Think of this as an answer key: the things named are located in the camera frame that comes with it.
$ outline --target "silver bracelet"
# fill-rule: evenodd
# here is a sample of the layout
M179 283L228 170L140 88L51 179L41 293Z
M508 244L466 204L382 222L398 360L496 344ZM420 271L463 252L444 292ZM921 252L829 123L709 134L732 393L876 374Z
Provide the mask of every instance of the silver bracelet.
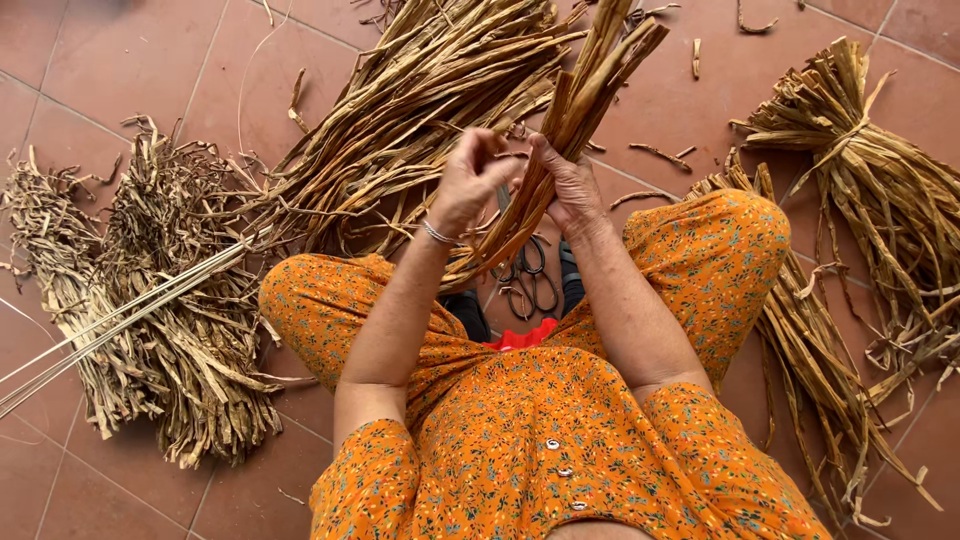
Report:
M437 230L434 229L433 227L430 227L430 224L427 223L427 221L426 221L425 219L423 220L423 229L426 231L427 234L429 234L429 235L433 236L434 238L440 240L440 241L443 242L444 244L450 244L450 245L453 245L453 246L457 245L457 240L455 240L455 239L453 239L453 238L450 238L449 236L444 236L444 235L442 235L442 234L440 234L440 233L437 233Z

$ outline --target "sleeve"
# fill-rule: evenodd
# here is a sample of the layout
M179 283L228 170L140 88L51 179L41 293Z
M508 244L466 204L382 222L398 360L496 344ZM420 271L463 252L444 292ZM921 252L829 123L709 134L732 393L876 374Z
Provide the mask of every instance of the sleeve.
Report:
M420 463L410 433L374 420L347 436L314 484L311 539L397 538L413 515Z
M703 388L664 386L643 410L698 493L746 537L830 538L777 461L754 446L736 416Z

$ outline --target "knee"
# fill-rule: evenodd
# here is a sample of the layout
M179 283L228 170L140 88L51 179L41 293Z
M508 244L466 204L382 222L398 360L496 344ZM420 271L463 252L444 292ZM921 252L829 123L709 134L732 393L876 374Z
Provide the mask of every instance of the knee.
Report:
M723 189L713 204L721 219L736 226L751 247L777 259L785 257L790 249L790 222L776 203L753 191Z
M297 291L305 287L324 257L315 254L300 254L286 258L270 269L260 284L260 311L272 323L285 308L294 307Z

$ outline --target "woman's right hand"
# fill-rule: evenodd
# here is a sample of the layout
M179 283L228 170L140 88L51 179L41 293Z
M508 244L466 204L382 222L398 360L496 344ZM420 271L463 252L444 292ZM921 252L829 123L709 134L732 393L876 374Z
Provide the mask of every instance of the woman's right hand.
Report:
M607 212L589 160L584 156L576 163L565 160L543 134L530 135L528 141L533 146L533 159L553 175L557 198L546 208L546 213L564 235L588 233L605 222Z

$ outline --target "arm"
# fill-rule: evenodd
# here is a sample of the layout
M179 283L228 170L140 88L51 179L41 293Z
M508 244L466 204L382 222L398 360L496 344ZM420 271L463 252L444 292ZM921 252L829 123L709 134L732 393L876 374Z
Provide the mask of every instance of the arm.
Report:
M589 161L564 160L543 135L532 135L533 157L556 182L557 200L547 208L564 231L590 299L590 310L608 361L636 401L673 382L710 390L709 379L686 332L637 270L620 234L604 211Z
M493 160L506 141L489 130L467 130L447 160L428 221L456 238L498 185L522 166L516 158ZM367 321L350 346L333 401L333 448L373 420L404 422L407 382L417 367L447 254L452 246L418 231Z

